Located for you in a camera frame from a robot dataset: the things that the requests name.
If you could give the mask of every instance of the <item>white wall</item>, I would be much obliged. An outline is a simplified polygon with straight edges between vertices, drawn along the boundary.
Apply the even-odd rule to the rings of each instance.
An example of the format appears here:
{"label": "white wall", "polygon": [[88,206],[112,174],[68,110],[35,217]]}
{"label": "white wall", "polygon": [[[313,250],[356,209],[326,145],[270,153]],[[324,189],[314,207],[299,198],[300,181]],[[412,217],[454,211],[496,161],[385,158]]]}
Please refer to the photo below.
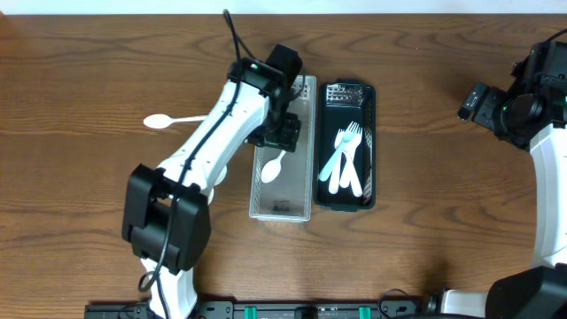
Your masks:
{"label": "white wall", "polygon": [[567,13],[567,0],[0,0],[4,14]]}

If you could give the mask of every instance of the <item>brown wooden surface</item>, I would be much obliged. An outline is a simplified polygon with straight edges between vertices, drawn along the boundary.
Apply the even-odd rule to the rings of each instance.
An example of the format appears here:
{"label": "brown wooden surface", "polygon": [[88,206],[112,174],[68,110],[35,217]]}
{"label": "brown wooden surface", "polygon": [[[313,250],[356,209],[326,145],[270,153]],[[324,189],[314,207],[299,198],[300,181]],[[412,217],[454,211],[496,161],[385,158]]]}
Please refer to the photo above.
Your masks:
{"label": "brown wooden surface", "polygon": [[[314,207],[305,224],[248,217],[253,148],[211,206],[199,292],[240,300],[372,300],[444,284],[485,290],[524,270],[535,235],[528,153],[455,112],[475,81],[509,70],[565,16],[236,16],[258,57],[299,51],[319,83],[377,88],[377,204]],[[137,300],[140,261],[120,239],[126,181],[196,124],[151,113],[215,103],[232,42],[218,16],[3,17],[0,25],[0,316],[80,318],[91,301]]]}

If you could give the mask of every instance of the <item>plastic spoon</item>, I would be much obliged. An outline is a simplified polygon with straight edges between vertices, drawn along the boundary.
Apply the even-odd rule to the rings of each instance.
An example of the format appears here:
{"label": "plastic spoon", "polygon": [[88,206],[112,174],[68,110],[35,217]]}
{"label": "plastic spoon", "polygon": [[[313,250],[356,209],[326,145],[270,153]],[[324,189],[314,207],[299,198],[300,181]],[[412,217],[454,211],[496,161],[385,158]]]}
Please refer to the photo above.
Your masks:
{"label": "plastic spoon", "polygon": [[285,151],[281,151],[278,157],[272,159],[262,169],[262,182],[270,183],[276,179],[282,170],[282,158],[285,155]]}
{"label": "plastic spoon", "polygon": [[180,119],[172,119],[165,114],[153,114],[144,119],[144,125],[148,128],[166,128],[173,123],[183,121],[202,121],[206,115],[190,116]]}

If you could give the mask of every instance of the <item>spoon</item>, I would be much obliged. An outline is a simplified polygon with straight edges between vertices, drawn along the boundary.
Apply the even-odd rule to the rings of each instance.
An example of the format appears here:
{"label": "spoon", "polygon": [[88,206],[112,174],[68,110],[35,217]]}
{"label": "spoon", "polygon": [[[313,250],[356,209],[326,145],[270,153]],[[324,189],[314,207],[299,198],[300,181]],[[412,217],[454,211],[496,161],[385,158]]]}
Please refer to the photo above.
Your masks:
{"label": "spoon", "polygon": [[262,169],[262,182],[270,183],[276,179],[282,170],[282,157],[285,155],[285,151],[282,150],[278,157],[272,159]]}
{"label": "spoon", "polygon": [[190,116],[180,119],[172,119],[165,114],[153,114],[144,119],[144,125],[148,128],[166,128],[173,123],[182,121],[202,121],[206,115]]}

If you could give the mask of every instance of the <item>wood grain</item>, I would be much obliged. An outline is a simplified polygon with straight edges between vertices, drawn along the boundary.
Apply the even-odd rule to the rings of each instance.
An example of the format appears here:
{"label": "wood grain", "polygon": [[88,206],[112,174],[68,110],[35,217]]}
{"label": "wood grain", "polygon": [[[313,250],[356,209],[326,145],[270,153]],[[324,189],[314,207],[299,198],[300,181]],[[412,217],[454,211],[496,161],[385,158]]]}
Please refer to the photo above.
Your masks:
{"label": "wood grain", "polygon": [[[529,154],[458,121],[473,83],[506,88],[513,62],[567,17],[236,16],[258,57],[299,51],[319,83],[374,85],[377,205],[314,207],[305,224],[248,217],[253,148],[211,206],[199,292],[239,300],[372,300],[443,285],[485,290],[526,269],[535,235]],[[196,128],[151,113],[208,113],[233,59],[221,16],[0,19],[1,316],[80,318],[137,300],[143,273],[120,239],[126,181]]]}

